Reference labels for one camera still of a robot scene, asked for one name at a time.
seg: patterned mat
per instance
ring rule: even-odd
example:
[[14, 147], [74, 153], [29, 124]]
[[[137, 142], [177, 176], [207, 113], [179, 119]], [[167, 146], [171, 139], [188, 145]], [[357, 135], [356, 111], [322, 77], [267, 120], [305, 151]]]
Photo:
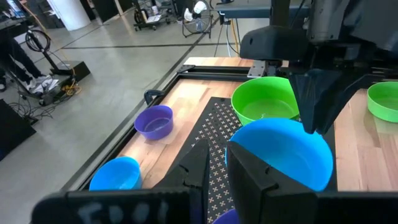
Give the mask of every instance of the patterned mat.
[[[213, 223], [220, 215], [234, 208], [225, 165], [225, 147], [226, 142], [241, 127], [242, 124], [231, 106], [231, 99], [210, 98], [172, 165], [172, 167], [175, 166], [200, 139], [208, 140], [210, 146], [208, 223]], [[331, 130], [324, 138], [335, 155], [333, 127]], [[326, 189], [336, 189], [335, 175], [334, 172]]]

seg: caster wheel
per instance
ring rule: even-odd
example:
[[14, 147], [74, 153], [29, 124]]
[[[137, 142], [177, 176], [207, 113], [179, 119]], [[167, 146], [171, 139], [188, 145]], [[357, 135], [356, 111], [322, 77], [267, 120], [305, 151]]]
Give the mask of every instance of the caster wheel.
[[46, 103], [45, 103], [44, 100], [40, 100], [40, 101], [39, 101], [39, 105], [40, 105], [40, 106], [46, 106]]

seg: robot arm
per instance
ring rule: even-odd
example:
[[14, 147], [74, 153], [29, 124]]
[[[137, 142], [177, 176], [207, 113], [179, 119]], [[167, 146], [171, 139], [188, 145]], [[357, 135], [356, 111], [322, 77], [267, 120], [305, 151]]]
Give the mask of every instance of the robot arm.
[[289, 77], [304, 129], [325, 134], [358, 89], [397, 77], [397, 10], [388, 0], [313, 0], [307, 30], [250, 31], [240, 57], [288, 60], [279, 71]]

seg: person's leg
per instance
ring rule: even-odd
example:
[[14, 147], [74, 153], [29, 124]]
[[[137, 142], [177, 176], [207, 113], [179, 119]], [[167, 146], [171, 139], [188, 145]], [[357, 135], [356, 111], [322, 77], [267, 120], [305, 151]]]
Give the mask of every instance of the person's leg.
[[9, 43], [7, 48], [9, 54], [12, 55], [15, 60], [23, 64], [26, 70], [32, 74], [34, 78], [43, 76], [40, 70], [36, 67], [35, 63], [33, 63], [33, 61], [29, 58], [24, 49], [22, 49], [16, 40], [9, 39], [7, 42]]
[[0, 68], [0, 93], [6, 91], [6, 71]]
[[0, 64], [2, 68], [12, 72], [29, 90], [35, 86], [35, 81], [26, 74], [11, 58], [7, 51], [4, 51], [4, 44], [0, 45]]

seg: purple bowl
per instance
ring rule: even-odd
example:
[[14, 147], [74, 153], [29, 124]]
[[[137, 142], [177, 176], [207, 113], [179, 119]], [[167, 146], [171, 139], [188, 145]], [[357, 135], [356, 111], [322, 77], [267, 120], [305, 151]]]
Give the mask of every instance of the purple bowl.
[[147, 139], [166, 137], [173, 130], [173, 111], [165, 105], [152, 106], [138, 115], [134, 127]]
[[239, 224], [239, 217], [235, 209], [231, 209], [228, 212], [218, 217], [213, 224]]

